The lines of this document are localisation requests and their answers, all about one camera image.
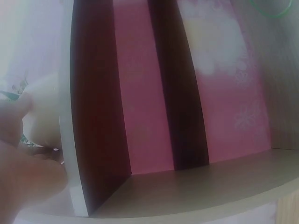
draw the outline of pink wallpaper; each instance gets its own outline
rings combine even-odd
[[[229,0],[178,0],[204,114],[211,162],[270,149],[253,50]]]
[[[133,174],[173,169],[156,45],[146,0],[115,0],[115,35]]]

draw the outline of wooden shelf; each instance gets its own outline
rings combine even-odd
[[[297,190],[298,161],[299,151],[273,149],[201,168],[135,175],[92,218],[21,215],[42,224],[206,222]]]

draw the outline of shelf compartment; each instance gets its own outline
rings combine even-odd
[[[60,223],[192,223],[238,214],[299,188],[299,151],[273,149],[183,171],[134,175],[91,218]],[[47,223],[47,215],[22,213]]]

